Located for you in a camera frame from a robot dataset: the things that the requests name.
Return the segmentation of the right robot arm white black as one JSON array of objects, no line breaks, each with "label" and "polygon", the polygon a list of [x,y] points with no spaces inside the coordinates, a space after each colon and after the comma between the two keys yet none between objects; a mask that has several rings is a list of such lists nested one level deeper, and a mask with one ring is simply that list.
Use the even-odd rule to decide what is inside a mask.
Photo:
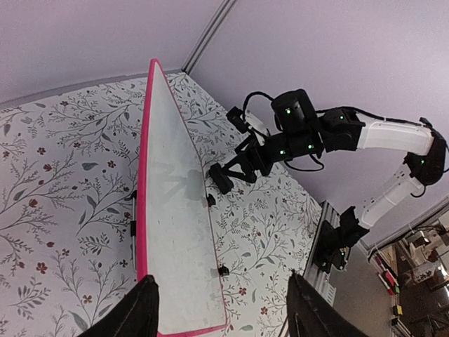
[{"label": "right robot arm white black", "polygon": [[355,107],[316,111],[303,89],[287,91],[270,100],[279,132],[270,134],[258,119],[250,120],[246,109],[232,108],[228,120],[241,133],[250,135],[236,148],[236,156],[224,166],[210,168],[221,193],[234,186],[232,179],[247,183],[257,173],[268,176],[277,162],[288,163],[308,156],[317,160],[324,152],[366,149],[406,153],[395,176],[381,192],[349,209],[355,225],[369,230],[407,196],[436,184],[448,172],[445,138],[425,118],[419,122],[380,117]]}]

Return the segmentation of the pink framed whiteboard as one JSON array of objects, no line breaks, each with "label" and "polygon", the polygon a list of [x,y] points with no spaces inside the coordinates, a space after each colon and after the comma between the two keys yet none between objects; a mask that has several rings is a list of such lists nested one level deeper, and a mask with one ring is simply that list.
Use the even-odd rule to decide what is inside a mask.
[{"label": "pink framed whiteboard", "polygon": [[159,287],[159,336],[227,325],[199,154],[162,66],[149,66],[140,141],[135,266]]}]

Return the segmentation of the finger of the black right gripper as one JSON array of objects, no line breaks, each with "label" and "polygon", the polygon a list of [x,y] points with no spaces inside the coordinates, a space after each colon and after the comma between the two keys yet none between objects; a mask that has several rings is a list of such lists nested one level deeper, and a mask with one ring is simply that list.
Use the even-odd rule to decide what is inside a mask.
[{"label": "finger of the black right gripper", "polygon": [[255,174],[255,170],[251,166],[240,165],[240,171],[231,170],[228,165],[224,167],[224,174],[226,176],[236,178],[247,183],[255,183],[257,180],[257,176]]},{"label": "finger of the black right gripper", "polygon": [[256,139],[245,139],[236,149],[236,156],[228,161],[222,168],[225,171],[253,172],[262,169],[262,162],[258,149],[259,142]]}]

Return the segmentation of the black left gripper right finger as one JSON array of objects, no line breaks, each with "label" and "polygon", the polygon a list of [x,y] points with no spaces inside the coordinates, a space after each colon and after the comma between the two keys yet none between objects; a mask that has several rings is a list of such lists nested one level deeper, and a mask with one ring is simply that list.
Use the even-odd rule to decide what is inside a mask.
[{"label": "black left gripper right finger", "polygon": [[366,337],[297,272],[293,272],[288,279],[286,307],[290,336]]}]

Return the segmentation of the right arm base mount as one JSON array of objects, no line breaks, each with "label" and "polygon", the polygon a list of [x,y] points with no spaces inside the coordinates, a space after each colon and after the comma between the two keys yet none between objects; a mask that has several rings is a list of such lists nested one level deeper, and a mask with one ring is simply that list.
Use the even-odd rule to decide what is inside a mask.
[{"label": "right arm base mount", "polygon": [[351,248],[366,234],[369,229],[361,227],[355,215],[355,206],[350,206],[340,217],[340,225],[333,227],[324,220],[318,236],[313,262],[320,271],[329,274],[332,266],[343,270],[348,258],[344,249]]}]

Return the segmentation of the blue whiteboard eraser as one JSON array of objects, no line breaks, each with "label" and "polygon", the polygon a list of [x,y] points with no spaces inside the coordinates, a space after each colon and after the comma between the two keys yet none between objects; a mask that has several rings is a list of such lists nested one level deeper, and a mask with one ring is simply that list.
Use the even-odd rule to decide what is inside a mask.
[{"label": "blue whiteboard eraser", "polygon": [[222,194],[229,193],[234,187],[233,182],[222,172],[222,167],[218,163],[210,167],[209,176]]}]

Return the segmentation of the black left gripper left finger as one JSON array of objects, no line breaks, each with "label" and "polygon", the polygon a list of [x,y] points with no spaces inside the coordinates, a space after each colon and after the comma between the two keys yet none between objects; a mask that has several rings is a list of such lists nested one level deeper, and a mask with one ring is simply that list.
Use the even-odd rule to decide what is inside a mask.
[{"label": "black left gripper left finger", "polygon": [[158,336],[159,286],[144,276],[99,322],[79,337]]}]

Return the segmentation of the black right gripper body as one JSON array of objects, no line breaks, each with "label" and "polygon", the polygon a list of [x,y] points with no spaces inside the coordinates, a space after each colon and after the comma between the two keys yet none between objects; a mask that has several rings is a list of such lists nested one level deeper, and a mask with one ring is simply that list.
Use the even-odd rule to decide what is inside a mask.
[{"label": "black right gripper body", "polygon": [[[321,141],[311,136],[274,135],[265,139],[264,145],[256,145],[248,149],[248,159],[255,170],[267,176],[274,163],[283,162],[288,168],[299,172],[318,172],[324,164],[318,160],[323,152]],[[289,164],[298,157],[308,156],[317,168],[298,168]]]}]

